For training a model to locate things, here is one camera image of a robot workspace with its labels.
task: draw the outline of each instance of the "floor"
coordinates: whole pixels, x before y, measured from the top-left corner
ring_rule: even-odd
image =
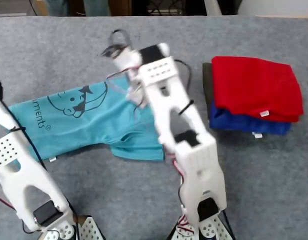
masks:
[[[0,0],[0,17],[12,14],[34,16],[29,0]]]

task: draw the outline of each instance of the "folded blue shirt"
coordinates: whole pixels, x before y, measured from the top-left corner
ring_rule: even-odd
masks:
[[[129,87],[125,76],[111,81],[122,89]],[[122,158],[163,160],[151,109],[134,112],[135,106],[100,82],[15,104],[10,110],[26,127],[42,159],[102,143]]]
[[[232,114],[227,109],[217,108],[213,100],[210,108],[209,127],[212,129],[285,135],[290,130],[291,123],[267,121],[248,115]]]

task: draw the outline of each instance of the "stack of folded clothes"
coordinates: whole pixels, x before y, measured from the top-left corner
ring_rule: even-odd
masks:
[[[203,64],[203,85],[211,128],[285,135],[304,113],[288,64],[216,56]]]

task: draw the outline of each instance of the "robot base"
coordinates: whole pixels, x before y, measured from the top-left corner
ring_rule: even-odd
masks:
[[[79,216],[78,228],[80,240],[106,240],[91,216]],[[42,234],[38,240],[62,240],[62,234],[63,232],[49,231]],[[76,233],[72,240],[78,240]]]
[[[183,225],[183,227],[192,229],[189,225]],[[176,225],[166,240],[233,240],[217,216],[200,222],[198,233],[194,234],[184,229]]]

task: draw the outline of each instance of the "cyan t-shirt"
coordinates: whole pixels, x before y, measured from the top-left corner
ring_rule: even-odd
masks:
[[[129,87],[126,77],[111,81],[122,89]],[[100,82],[15,104],[10,110],[26,127],[42,159],[103,143],[122,158],[163,160],[151,109],[134,111],[135,106]]]

